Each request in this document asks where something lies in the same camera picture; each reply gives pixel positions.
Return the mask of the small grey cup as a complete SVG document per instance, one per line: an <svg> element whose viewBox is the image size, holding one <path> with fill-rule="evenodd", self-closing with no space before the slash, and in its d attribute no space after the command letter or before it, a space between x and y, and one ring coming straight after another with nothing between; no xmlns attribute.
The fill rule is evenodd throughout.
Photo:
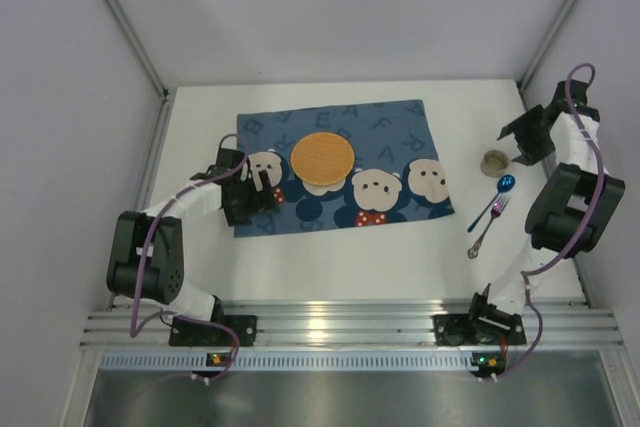
<svg viewBox="0 0 640 427"><path fill-rule="evenodd" d="M510 165L511 160L505 152L492 149L483 155L480 170L489 178L500 178L509 171Z"/></svg>

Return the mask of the blue spoon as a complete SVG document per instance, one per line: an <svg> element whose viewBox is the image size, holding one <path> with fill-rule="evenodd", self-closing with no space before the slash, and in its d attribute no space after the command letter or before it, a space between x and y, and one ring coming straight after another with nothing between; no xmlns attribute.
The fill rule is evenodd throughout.
<svg viewBox="0 0 640 427"><path fill-rule="evenodd" d="M511 174L505 174L499 178L496 184L496 194L491 199L491 201L485 206L485 208L481 211L481 213L476 217L476 219L469 225L467 228L467 232L472 232L479 221L482 219L484 214L493 206L493 204L498 200L498 198L511 191L516 183L516 179Z"/></svg>

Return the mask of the purple fork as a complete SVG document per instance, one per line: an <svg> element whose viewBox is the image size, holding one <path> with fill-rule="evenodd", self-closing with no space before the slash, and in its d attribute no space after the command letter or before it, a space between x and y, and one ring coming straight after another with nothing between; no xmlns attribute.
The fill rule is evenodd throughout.
<svg viewBox="0 0 640 427"><path fill-rule="evenodd" d="M485 240L488 231L490 230L492 224L501 217L504 210L506 209L509 203L510 197L508 195L501 195L493 204L490 209L490 220L485 226L482 233L479 235L477 240L473 243L473 245L467 251L467 257L470 259L475 259L478 257L481 246Z"/></svg>

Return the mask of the round woven orange plate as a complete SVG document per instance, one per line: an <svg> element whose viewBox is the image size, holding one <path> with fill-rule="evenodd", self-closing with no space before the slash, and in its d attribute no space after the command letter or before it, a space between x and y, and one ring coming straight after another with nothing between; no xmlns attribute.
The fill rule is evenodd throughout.
<svg viewBox="0 0 640 427"><path fill-rule="evenodd" d="M345 180L355 165L355 151L344 137L332 132L316 132L299 140L290 155L297 177L315 186Z"/></svg>

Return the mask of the blue cartoon placemat cloth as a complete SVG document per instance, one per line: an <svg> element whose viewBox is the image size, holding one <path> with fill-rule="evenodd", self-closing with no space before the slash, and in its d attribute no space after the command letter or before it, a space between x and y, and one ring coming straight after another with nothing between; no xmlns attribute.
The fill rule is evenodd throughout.
<svg viewBox="0 0 640 427"><path fill-rule="evenodd" d="M395 100L245 113L257 189L276 210L238 238L383 226L453 214L424 103Z"/></svg>

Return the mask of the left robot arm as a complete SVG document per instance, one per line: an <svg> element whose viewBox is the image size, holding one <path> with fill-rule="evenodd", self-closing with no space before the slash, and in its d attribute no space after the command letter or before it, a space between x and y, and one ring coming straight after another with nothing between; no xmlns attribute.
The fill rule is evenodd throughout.
<svg viewBox="0 0 640 427"><path fill-rule="evenodd" d="M106 274L109 291L132 299L136 307L145 300L175 315L220 322L221 300L189 279L184 233L216 212L235 227L275 209L270 173L266 167L226 172L212 165L167 200L141 212L122 213Z"/></svg>

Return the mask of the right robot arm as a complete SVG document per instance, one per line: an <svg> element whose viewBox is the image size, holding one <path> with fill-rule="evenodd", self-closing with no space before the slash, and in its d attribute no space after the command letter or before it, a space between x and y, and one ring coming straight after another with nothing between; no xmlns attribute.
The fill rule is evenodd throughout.
<svg viewBox="0 0 640 427"><path fill-rule="evenodd" d="M597 132L599 111L584 104L537 106L508 124L521 156L531 165L553 154L556 167L533 202L526 220L529 239L494 283L474 294L468 318L477 331L514 333L532 294L551 270L589 252L599 242L626 190L604 167Z"/></svg>

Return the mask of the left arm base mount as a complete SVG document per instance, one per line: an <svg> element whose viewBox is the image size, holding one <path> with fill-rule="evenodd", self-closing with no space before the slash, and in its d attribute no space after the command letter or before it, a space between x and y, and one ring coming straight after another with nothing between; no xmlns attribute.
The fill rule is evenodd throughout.
<svg viewBox="0 0 640 427"><path fill-rule="evenodd" d="M225 315L222 325L236 334L235 342L221 328L174 318L168 343L171 347L251 347L257 335L257 321L258 317L253 315Z"/></svg>

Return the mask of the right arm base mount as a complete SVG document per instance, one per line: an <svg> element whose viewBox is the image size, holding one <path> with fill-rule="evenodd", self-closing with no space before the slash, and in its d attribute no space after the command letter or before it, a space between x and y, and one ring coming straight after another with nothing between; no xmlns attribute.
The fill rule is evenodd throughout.
<svg viewBox="0 0 640 427"><path fill-rule="evenodd" d="M438 346L508 346L526 344L519 315L490 314L472 318L469 314L440 314L433 317Z"/></svg>

